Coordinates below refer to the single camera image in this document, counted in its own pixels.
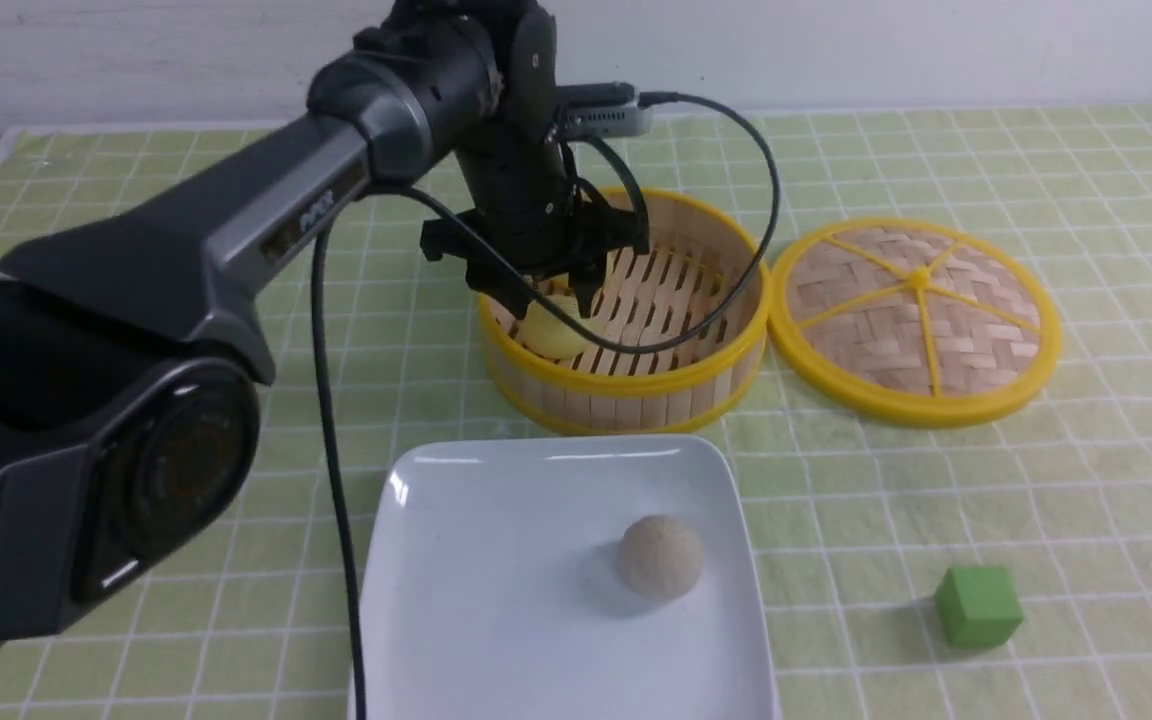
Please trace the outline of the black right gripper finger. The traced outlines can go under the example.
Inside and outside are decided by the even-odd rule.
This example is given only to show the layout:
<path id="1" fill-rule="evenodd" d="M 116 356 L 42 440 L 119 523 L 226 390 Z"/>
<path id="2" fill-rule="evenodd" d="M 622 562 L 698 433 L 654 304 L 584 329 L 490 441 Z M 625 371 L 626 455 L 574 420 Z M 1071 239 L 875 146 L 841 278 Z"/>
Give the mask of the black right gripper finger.
<path id="1" fill-rule="evenodd" d="M 573 263 L 568 266 L 567 286 L 571 288 L 582 319 L 594 314 L 594 300 L 602 291 L 605 273 L 607 263 Z"/>

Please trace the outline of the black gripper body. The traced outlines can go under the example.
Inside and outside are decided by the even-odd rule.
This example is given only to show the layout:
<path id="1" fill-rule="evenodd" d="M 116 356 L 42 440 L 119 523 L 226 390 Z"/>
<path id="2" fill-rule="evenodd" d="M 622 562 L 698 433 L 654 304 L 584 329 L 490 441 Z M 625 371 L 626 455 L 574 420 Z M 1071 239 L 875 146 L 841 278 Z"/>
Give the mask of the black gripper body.
<path id="1" fill-rule="evenodd" d="M 450 219 L 422 223 L 420 251 L 430 262 L 453 256 L 467 263 L 467 282 L 476 291 L 513 290 L 511 274 L 492 259 L 497 251 L 518 275 L 535 279 L 575 273 L 602 286 L 608 256 L 621 250 L 650 251 L 646 197 L 617 151 L 602 159 L 620 179 L 628 209 L 579 176 L 570 150 L 538 156 L 508 150 L 454 154 L 472 206 Z"/>

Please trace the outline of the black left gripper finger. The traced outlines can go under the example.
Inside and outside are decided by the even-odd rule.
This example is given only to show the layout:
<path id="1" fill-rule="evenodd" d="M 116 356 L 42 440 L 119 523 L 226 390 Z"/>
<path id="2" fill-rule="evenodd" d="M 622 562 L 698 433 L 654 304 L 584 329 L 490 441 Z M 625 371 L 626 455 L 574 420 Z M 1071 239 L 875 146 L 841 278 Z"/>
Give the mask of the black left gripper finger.
<path id="1" fill-rule="evenodd" d="M 513 319 L 525 319 L 526 310 L 535 296 L 532 287 L 525 276 L 506 270 L 483 270 L 482 295 L 495 302 L 500 309 L 511 314 Z"/>

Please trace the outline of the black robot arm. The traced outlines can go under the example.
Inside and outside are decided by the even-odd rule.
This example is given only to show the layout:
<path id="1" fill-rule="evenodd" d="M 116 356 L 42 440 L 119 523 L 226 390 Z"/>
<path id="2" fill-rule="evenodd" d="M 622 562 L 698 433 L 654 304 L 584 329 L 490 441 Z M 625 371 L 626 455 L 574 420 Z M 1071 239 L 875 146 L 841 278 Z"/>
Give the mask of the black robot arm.
<path id="1" fill-rule="evenodd" d="M 522 314 L 562 275 L 593 309 L 646 209 L 612 209 L 562 145 L 594 86 L 556 82 L 536 1 L 397 1 L 314 74 L 302 118 L 116 215 L 0 258 L 0 647 L 65 632 L 228 509 L 276 364 L 257 300 L 355 200 L 456 156 L 472 209 L 429 260 Z"/>

